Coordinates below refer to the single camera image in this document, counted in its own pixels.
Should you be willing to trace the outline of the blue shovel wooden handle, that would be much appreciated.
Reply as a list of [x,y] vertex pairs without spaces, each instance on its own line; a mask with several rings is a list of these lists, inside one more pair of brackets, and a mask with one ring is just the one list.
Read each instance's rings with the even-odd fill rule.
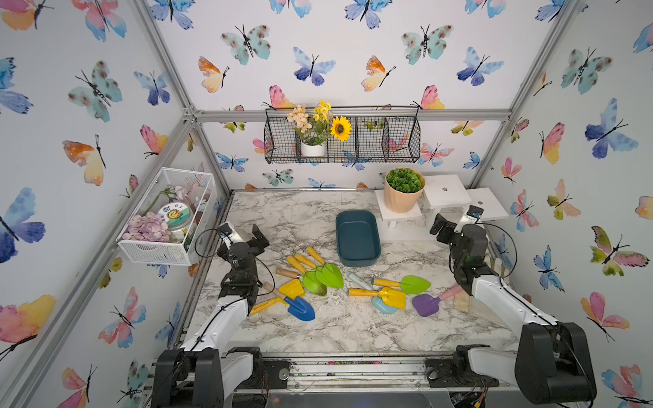
[[315,310],[302,297],[291,299],[289,296],[285,296],[279,290],[272,287],[269,283],[264,284],[264,289],[274,294],[278,299],[283,300],[288,305],[287,311],[300,321],[309,322],[314,321],[316,318]]

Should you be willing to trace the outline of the purple shovel pink handle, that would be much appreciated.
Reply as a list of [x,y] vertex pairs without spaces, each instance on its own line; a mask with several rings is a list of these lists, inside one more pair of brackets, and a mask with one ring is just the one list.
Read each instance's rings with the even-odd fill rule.
[[436,314],[440,309],[440,303],[451,297],[455,297],[459,292],[462,292],[462,287],[456,285],[455,287],[447,289],[437,297],[423,293],[413,298],[412,303],[414,309],[421,317],[429,317]]

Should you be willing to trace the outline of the light blue shovel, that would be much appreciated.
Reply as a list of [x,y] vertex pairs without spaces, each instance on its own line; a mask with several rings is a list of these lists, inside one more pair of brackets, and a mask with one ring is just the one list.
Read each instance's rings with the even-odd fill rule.
[[[365,290],[370,290],[370,291],[374,290],[373,286],[369,282],[367,282],[367,281],[363,280],[362,278],[360,278],[359,275],[357,275],[356,273],[351,272],[351,273],[348,274],[348,277],[352,282],[354,282],[360,288],[363,288]],[[398,309],[396,307],[389,306],[388,304],[386,304],[381,299],[381,297],[372,297],[371,302],[372,302],[372,305],[379,312],[381,312],[384,315],[387,314],[388,316],[391,316],[391,315],[393,315],[394,313],[396,313],[398,311]]]

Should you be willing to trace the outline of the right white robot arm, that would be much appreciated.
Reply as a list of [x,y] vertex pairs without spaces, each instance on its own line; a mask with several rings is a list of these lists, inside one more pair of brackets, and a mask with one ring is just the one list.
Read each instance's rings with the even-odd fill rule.
[[471,207],[457,223],[437,214],[430,234],[448,246],[449,268],[457,284],[491,309],[519,345],[515,352],[459,346],[452,356],[452,377],[460,384],[486,379],[511,384],[534,405],[591,406],[597,386],[585,331],[530,304],[490,268],[481,213],[479,207]]

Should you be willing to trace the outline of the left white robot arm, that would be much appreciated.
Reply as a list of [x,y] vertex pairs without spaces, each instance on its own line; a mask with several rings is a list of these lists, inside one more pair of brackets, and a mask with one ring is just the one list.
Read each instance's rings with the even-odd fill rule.
[[254,374],[256,352],[250,348],[222,356],[225,347],[256,304],[263,284],[257,257],[270,242],[255,224],[244,240],[229,222],[217,231],[217,254],[231,270],[220,284],[214,312],[180,348],[156,361],[149,407],[230,407],[236,388]]

